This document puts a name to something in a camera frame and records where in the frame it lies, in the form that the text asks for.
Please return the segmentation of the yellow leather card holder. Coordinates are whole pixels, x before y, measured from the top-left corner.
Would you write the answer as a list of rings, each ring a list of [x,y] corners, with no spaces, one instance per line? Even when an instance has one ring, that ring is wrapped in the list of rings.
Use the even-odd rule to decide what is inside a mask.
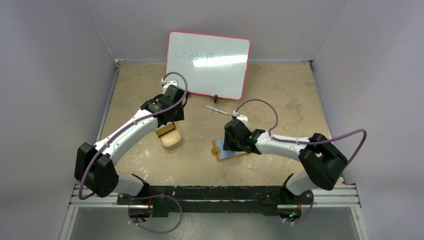
[[[218,162],[250,155],[250,153],[242,152],[242,151],[224,150],[223,138],[212,141],[211,152],[215,156]]]

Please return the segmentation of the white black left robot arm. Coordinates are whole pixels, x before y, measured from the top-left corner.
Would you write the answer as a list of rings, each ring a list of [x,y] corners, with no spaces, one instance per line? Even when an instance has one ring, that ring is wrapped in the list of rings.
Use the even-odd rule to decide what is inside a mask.
[[[74,178],[98,197],[129,195],[138,205],[149,199],[148,184],[135,174],[118,173],[115,166],[139,140],[168,123],[184,120],[187,92],[175,85],[144,102],[135,115],[108,137],[77,149]]]

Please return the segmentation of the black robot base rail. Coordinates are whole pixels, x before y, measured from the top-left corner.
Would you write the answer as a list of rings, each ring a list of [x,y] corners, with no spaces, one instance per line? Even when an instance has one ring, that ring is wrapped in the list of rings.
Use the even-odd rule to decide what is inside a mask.
[[[299,196],[279,185],[259,186],[172,186],[151,185],[136,199],[121,193],[118,205],[146,208],[154,218],[170,213],[262,214],[297,219],[302,208],[313,203],[306,191]]]

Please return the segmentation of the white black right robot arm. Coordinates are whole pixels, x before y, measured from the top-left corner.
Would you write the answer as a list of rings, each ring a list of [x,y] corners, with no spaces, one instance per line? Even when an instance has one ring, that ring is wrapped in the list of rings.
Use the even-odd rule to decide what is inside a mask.
[[[303,171],[292,174],[282,184],[280,196],[288,204],[309,190],[331,191],[348,165],[347,158],[320,133],[301,138],[283,136],[278,141],[263,129],[250,131],[236,118],[224,126],[223,148],[233,152],[276,155],[300,162]]]

